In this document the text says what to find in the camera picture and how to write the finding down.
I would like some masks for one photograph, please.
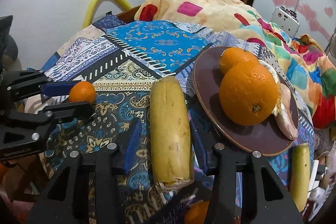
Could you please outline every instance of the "blue paisley fabric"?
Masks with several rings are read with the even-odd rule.
[[[104,33],[107,33],[107,28],[125,25],[125,22],[114,15],[107,15],[92,23],[92,25],[102,30]]]
[[[209,47],[230,46],[244,48],[271,64],[284,79],[285,74],[273,54],[259,44],[248,43],[226,32],[213,30],[198,24],[173,23],[168,21],[133,22],[114,28],[104,25],[106,35],[94,40],[73,45],[46,72],[54,80],[71,80],[82,75],[96,90],[95,115],[89,124],[73,120],[57,126],[48,139],[48,149],[43,155],[43,164],[51,176],[64,158],[74,149],[82,153],[98,151],[129,127],[134,117],[142,122],[142,136],[136,152],[135,165],[128,176],[118,177],[118,189],[125,208],[127,223],[143,223],[157,215],[176,193],[158,194],[153,186],[150,157],[150,110],[149,99],[152,83],[167,75],[175,76],[185,93],[190,119],[195,119],[204,130],[214,127],[202,109],[193,86],[192,70],[198,54]],[[296,96],[299,107],[299,137],[293,145],[308,142],[313,156],[313,128],[307,106],[287,81]],[[222,142],[239,151],[224,137]],[[288,184],[288,151],[268,158],[284,185]],[[208,192],[213,178],[206,177],[195,161],[195,180]],[[92,210],[90,221],[94,222],[94,178],[90,180],[89,195]],[[242,176],[236,176],[236,206],[242,205]],[[184,198],[174,214],[160,223],[182,223],[183,214],[193,193]]]

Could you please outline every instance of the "bedspread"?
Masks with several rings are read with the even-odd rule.
[[[266,46],[307,104],[314,127],[335,120],[336,69],[307,34],[294,40],[240,0],[147,0],[135,20],[197,23]]]
[[[212,123],[197,99],[192,80],[194,61],[201,51],[214,46],[241,47],[271,64],[285,80],[286,76],[266,47],[236,39],[227,32],[215,33],[198,24],[138,21],[106,28],[105,32],[106,35],[90,43],[73,43],[56,65],[46,72],[46,75],[54,80],[69,80],[82,75],[94,85],[97,97],[93,121],[83,125],[75,119],[59,124],[48,139],[42,162],[48,175],[52,176],[72,150],[76,149],[81,153],[98,151],[114,142],[118,134],[127,130],[132,118],[139,117],[142,122],[142,135],[135,165],[127,176],[119,177],[118,191],[125,208],[127,223],[140,224],[164,210],[165,204],[175,194],[159,195],[152,181],[149,130],[152,83],[161,77],[174,75],[184,92],[189,118],[196,119],[204,130],[213,131]],[[312,160],[314,133],[310,114],[300,95],[289,82],[288,86],[299,108],[299,137],[293,145],[308,142]],[[34,112],[41,108],[43,105],[38,108],[35,106]],[[231,145],[224,137],[221,141]],[[268,161],[281,181],[287,185],[290,161],[288,151],[269,157]],[[197,166],[195,180],[207,191],[213,183],[212,178],[206,177]],[[237,174],[237,207],[242,205],[241,184],[242,175]],[[94,204],[94,196],[90,195],[89,198],[89,204]],[[187,209],[186,199],[183,200],[184,203],[178,210],[181,214]],[[94,222],[93,205],[90,205],[89,213],[90,221]],[[183,215],[182,218],[179,218],[179,214],[170,216],[160,223],[183,223]]]

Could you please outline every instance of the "cable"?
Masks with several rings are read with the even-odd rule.
[[[22,169],[23,172],[27,173],[27,171],[25,169],[23,169],[22,166],[19,163],[17,163],[17,165]]]
[[[317,157],[317,160],[325,153],[330,153],[329,151],[324,151],[320,156]]]
[[[319,187],[320,187],[320,186],[315,187],[314,189],[311,189],[310,191],[308,191],[308,193],[311,192],[311,191],[313,191],[313,190],[315,190],[315,189],[317,189],[317,188],[319,188]]]

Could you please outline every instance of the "small orange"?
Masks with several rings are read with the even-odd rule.
[[[253,61],[255,63],[259,63],[254,54],[241,48],[231,47],[226,49],[219,58],[219,68],[223,74],[226,74],[230,68],[242,61]]]
[[[203,224],[207,215],[209,201],[193,205],[184,216],[184,224]]]
[[[219,99],[225,114],[235,123],[251,126],[261,123],[273,111],[278,87],[262,65],[242,62],[225,74]]]
[[[1,163],[0,163],[0,184],[2,182],[3,177],[5,176],[5,174],[8,172],[8,168],[4,167]]]
[[[87,81],[75,84],[69,92],[70,102],[87,101],[93,104],[96,98],[96,91],[93,85]]]

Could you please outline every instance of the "plate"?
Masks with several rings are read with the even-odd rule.
[[[232,122],[224,113],[219,101],[219,87],[223,74],[218,60],[228,47],[212,47],[202,52],[193,69],[194,87],[203,109],[221,133],[241,149],[260,151],[264,156],[276,156],[286,151],[293,143],[279,129],[275,118],[270,115],[265,121],[253,126],[241,126]],[[280,82],[286,84],[279,75]],[[291,93],[290,111],[295,127],[298,127],[299,114]]]

